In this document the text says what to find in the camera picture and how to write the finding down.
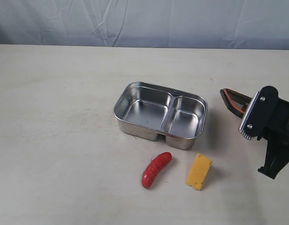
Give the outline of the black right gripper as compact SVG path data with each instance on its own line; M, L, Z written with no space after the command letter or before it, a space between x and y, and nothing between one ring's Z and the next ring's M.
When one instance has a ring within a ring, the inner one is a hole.
M265 86L253 99L231 89L221 89L225 106L237 117L243 117L239 132L248 140L267 140L265 163L258 172L275 179L289 163L289 102L279 98L278 90ZM245 113L238 112L228 102L251 101Z

